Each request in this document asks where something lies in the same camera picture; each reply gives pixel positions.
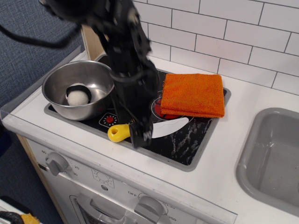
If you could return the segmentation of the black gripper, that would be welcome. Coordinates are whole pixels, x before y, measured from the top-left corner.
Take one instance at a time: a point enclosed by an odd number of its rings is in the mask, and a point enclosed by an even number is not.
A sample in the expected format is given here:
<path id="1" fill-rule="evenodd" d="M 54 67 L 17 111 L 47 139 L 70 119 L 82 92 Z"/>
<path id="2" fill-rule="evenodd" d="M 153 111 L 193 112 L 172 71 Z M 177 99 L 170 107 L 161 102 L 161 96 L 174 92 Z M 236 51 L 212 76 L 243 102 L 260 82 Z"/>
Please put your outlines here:
<path id="1" fill-rule="evenodd" d="M 153 133 L 150 104 L 159 86 L 157 69 L 145 67 L 130 74 L 112 68 L 111 77 L 115 90 L 112 101 L 119 124 L 134 122 L 129 125 L 133 148 L 150 145 Z"/>

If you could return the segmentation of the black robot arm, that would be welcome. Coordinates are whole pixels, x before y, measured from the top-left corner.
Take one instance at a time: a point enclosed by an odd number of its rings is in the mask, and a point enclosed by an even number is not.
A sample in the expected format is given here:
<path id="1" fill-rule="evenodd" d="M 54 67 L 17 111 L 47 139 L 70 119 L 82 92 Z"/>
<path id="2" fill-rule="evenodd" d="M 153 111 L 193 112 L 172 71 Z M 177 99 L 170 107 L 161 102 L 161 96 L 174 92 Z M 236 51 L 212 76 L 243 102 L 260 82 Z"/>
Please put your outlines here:
<path id="1" fill-rule="evenodd" d="M 89 26 L 110 60 L 114 109 L 120 122 L 131 121 L 133 147 L 151 143 L 150 107 L 156 98 L 159 75 L 147 55 L 151 50 L 140 15 L 130 0 L 44 0 L 60 19 Z"/>

